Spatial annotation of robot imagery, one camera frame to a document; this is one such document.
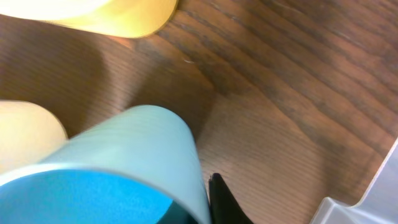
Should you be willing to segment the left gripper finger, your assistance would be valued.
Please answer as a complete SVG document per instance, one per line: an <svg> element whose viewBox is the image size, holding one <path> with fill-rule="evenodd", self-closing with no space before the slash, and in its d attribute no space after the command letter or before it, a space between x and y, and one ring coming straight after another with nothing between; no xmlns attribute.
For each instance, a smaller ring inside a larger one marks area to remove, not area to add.
<svg viewBox="0 0 398 224"><path fill-rule="evenodd" d="M210 212L214 224L253 224L243 212L221 174L209 179Z"/></svg>

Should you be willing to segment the yellow plastic cup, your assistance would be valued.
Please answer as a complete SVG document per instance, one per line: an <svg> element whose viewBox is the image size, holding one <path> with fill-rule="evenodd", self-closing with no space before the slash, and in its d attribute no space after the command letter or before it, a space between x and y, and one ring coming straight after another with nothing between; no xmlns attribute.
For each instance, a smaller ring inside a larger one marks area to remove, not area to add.
<svg viewBox="0 0 398 224"><path fill-rule="evenodd" d="M1 0L1 14L135 39L161 29L177 4L177 0Z"/></svg>

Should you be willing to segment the cream white plastic cup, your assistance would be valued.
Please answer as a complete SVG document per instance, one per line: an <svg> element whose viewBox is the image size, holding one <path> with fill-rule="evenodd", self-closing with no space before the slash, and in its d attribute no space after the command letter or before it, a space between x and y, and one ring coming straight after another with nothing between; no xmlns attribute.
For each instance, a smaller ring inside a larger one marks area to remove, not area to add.
<svg viewBox="0 0 398 224"><path fill-rule="evenodd" d="M68 141L60 120L27 101L1 101L1 173L34 164Z"/></svg>

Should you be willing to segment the clear plastic storage container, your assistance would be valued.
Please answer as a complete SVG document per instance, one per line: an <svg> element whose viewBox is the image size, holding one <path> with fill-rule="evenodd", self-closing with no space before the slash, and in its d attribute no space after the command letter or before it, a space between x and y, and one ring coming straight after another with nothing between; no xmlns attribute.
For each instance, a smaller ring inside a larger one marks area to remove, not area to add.
<svg viewBox="0 0 398 224"><path fill-rule="evenodd" d="M397 224L397 142L357 204L325 197L310 223Z"/></svg>

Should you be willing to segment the light blue plastic cup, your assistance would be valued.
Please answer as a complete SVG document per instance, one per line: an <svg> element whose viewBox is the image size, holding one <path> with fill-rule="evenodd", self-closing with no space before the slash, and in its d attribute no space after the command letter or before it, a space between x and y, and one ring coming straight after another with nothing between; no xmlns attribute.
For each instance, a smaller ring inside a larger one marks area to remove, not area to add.
<svg viewBox="0 0 398 224"><path fill-rule="evenodd" d="M210 223L195 141L172 111L135 106L1 176L2 223Z"/></svg>

